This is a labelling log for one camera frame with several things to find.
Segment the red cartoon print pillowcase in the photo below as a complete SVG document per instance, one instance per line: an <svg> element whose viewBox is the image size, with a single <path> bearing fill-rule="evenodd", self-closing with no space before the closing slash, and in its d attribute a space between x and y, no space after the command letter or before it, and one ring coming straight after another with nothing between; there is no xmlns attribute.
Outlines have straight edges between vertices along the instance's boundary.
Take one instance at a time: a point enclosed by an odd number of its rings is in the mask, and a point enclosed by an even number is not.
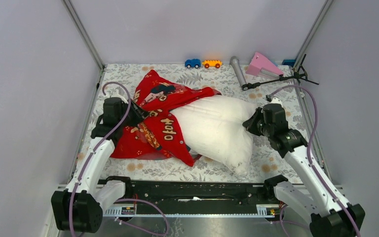
<svg viewBox="0 0 379 237"><path fill-rule="evenodd" d="M177 118L172 110L198 99L218 95L219 91L205 87L191 89L168 81L155 70L149 71L136 87L133 102L149 112L136 126L126 126L112 158L138 158L146 155L175 157L192 167L195 163L186 145Z"/></svg>

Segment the white pillow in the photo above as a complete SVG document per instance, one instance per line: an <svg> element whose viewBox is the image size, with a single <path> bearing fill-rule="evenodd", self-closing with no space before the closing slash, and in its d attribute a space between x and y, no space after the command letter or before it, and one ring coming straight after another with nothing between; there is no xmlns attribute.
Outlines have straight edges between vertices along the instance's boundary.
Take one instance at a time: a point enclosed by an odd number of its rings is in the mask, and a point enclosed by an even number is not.
<svg viewBox="0 0 379 237"><path fill-rule="evenodd" d="M184 142L199 155L225 165L238 176L248 174L253 135L243 126L258 106L242 99L214 95L173 109Z"/></svg>

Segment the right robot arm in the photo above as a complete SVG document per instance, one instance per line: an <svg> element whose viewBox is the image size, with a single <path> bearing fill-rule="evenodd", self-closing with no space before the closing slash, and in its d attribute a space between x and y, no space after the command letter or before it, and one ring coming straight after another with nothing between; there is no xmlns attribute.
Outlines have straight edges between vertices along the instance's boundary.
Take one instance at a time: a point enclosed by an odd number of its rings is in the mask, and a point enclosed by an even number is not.
<svg viewBox="0 0 379 237"><path fill-rule="evenodd" d="M365 211L351 202L331 182L312 156L302 134L289 128L285 110L271 103L258 107L243 123L244 128L268 139L271 147L296 171L309 192L306 196L284 176L265 181L264 199L281 201L308 224L314 237L359 237Z"/></svg>

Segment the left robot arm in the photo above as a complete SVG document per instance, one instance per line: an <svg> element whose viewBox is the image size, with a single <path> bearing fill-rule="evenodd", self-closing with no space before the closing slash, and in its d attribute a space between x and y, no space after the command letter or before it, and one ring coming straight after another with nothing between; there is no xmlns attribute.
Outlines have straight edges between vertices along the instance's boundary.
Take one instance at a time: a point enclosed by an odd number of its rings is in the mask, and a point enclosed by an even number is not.
<svg viewBox="0 0 379 237"><path fill-rule="evenodd" d="M123 128L136 126L149 116L132 100L113 97L104 100L103 113L91 132L90 148L79 167L79 173L62 191L51 197L57 229L72 233L95 233L103 215L118 199L127 203L133 190L126 182L114 180L98 189L103 168L123 135Z"/></svg>

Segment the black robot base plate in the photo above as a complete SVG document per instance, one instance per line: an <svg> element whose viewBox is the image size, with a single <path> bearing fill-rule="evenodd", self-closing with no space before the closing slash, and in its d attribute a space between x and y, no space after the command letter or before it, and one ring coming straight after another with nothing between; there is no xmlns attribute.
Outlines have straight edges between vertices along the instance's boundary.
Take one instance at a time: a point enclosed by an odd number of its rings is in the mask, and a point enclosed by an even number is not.
<svg viewBox="0 0 379 237"><path fill-rule="evenodd" d="M208 183L208 182L177 182L177 181L142 181L131 180L129 177L110 176L99 180L99 184L106 185L108 181L126 182L126 191L122 201L114 205L138 204L155 208L161 215L161 206L183 205L260 205L271 208L279 215L285 203L276 199L266 185L250 183Z"/></svg>

